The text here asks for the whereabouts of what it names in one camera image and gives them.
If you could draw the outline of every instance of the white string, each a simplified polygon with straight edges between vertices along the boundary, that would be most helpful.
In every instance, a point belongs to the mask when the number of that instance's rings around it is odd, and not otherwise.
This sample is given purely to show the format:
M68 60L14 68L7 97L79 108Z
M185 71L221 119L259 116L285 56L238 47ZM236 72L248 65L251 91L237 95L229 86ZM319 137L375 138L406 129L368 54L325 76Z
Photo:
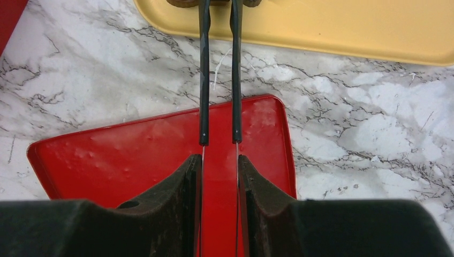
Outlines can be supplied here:
M214 70L213 90L216 90L217 73L218 73L219 69L221 68L222 61L223 61L224 58L230 53L231 50L232 50L232 48L230 48L229 50L227 50L227 52L221 57L221 60L219 61L219 63L218 63L217 66L216 66L216 69Z

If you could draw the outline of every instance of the brown object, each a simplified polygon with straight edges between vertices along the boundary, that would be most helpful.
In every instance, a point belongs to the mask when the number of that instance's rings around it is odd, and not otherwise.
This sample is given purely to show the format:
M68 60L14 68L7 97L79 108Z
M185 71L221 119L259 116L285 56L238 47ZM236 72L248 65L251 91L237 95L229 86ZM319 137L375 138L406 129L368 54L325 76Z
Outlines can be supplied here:
M210 5L224 5L230 0L211 0ZM262 0L243 0L243 4L247 7L256 7ZM199 5L199 0L167 0L167 2L173 6L179 8L189 8Z

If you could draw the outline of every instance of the metal prong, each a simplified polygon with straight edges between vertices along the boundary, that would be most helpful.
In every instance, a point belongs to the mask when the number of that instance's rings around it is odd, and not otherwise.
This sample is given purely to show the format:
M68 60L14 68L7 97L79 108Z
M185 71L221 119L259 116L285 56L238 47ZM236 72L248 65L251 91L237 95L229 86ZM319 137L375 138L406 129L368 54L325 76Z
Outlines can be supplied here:
M238 217L239 217L239 186L240 186L240 182L239 182L239 177L238 177L238 142L236 142L236 147L237 147L237 224L236 224L236 227L237 227L237 231L236 231L236 239L235 239L235 257L238 256Z
M200 179L200 224L199 224L199 257L202 257L202 205L203 205L203 169L205 167L205 146L202 148L202 174Z

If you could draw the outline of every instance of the hole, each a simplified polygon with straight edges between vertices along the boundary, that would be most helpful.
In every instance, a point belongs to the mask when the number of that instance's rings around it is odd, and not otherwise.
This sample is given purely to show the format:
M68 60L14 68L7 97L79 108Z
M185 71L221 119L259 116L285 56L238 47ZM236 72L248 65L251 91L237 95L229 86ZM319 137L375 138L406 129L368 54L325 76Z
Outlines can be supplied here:
M128 201L128 202L122 203L120 206L118 206L117 209L128 209L128 208L136 207L137 205L139 205L139 202L137 202L137 201Z

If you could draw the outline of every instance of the marble surface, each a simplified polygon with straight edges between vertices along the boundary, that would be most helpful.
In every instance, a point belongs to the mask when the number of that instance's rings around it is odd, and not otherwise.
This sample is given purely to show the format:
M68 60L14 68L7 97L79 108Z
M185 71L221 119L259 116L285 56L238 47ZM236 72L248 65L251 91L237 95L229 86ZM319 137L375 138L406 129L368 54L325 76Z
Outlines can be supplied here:
M213 103L230 99L230 47L210 44ZM132 0L31 0L0 65L0 200L47 198L36 140L198 106L199 41ZM454 67L243 44L241 76L244 96L286 105L300 199L413 199L454 246Z

